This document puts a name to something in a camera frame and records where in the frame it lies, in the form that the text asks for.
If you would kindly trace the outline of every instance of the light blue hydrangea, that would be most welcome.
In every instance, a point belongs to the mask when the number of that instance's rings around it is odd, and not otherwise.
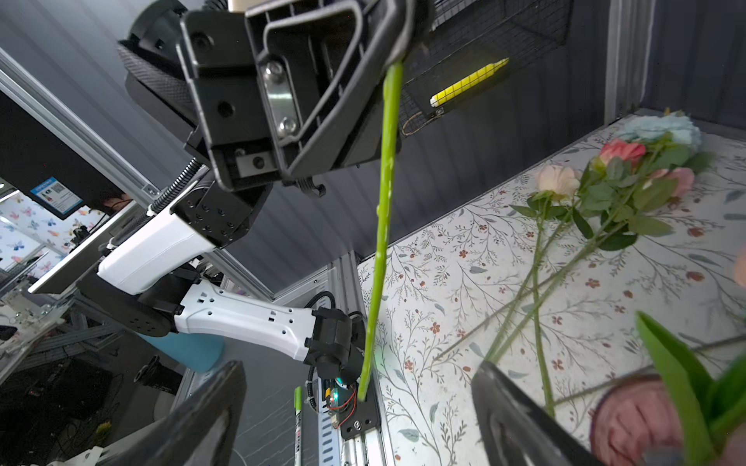
[[[663,136],[666,131],[674,135],[674,142],[685,144],[694,152],[699,150],[702,134],[688,116],[640,116],[625,124],[616,133],[616,137],[626,142],[652,142]]]

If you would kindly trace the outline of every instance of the blue and white sticker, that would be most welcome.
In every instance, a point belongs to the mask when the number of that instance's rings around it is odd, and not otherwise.
[[[54,177],[33,188],[31,192],[62,214],[68,213],[83,203],[83,199],[76,196]]]

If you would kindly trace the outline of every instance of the blue cylinder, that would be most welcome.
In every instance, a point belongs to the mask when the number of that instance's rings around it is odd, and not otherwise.
[[[161,337],[140,336],[194,372],[207,372],[212,369],[220,360],[225,347],[223,337],[206,333],[169,333]]]

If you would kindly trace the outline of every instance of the yellow marker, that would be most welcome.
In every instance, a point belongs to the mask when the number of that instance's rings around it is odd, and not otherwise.
[[[470,87],[486,80],[507,64],[508,59],[504,58],[497,63],[490,63],[489,65],[483,66],[477,71],[471,73],[466,78],[463,78],[461,81],[446,87],[444,90],[438,92],[433,97],[430,97],[430,105],[433,108],[440,107],[445,102],[459,95],[461,92],[464,92]]]

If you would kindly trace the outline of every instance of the wire mesh basket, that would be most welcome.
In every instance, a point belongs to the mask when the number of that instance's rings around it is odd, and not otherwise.
[[[572,1],[435,0],[430,36],[405,64],[402,135],[563,45]]]

